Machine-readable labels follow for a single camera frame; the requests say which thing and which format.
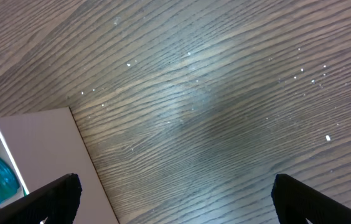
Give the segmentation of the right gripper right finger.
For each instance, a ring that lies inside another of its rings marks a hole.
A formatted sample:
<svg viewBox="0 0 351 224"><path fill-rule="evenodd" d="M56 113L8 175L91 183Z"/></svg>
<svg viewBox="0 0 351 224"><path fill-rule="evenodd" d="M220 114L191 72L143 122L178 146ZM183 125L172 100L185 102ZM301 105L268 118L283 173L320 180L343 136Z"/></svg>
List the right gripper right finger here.
<svg viewBox="0 0 351 224"><path fill-rule="evenodd" d="M276 175L271 197L280 224L351 223L351 209L287 174Z"/></svg>

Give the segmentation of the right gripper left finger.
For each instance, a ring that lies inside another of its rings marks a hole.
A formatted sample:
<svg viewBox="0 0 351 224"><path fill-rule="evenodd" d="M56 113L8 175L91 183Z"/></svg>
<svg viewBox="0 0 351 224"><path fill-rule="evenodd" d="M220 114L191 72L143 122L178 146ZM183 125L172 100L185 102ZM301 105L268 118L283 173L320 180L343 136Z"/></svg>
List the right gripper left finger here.
<svg viewBox="0 0 351 224"><path fill-rule="evenodd" d="M0 208L0 224L72 224L80 205L82 185L77 174L66 174Z"/></svg>

